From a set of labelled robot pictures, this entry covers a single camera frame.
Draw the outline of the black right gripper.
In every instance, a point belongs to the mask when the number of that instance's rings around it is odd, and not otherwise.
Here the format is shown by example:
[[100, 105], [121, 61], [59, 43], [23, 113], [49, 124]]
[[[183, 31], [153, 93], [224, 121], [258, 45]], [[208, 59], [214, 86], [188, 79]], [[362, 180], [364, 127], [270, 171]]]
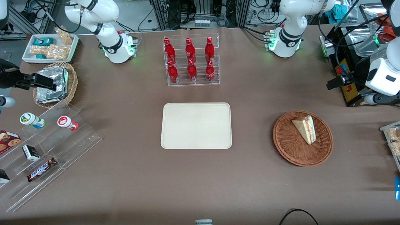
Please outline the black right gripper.
[[15, 64], [0, 59], [0, 88], [20, 88], [29, 90], [33, 88], [44, 88], [51, 91], [56, 91], [57, 86], [54, 80], [41, 74], [24, 74]]

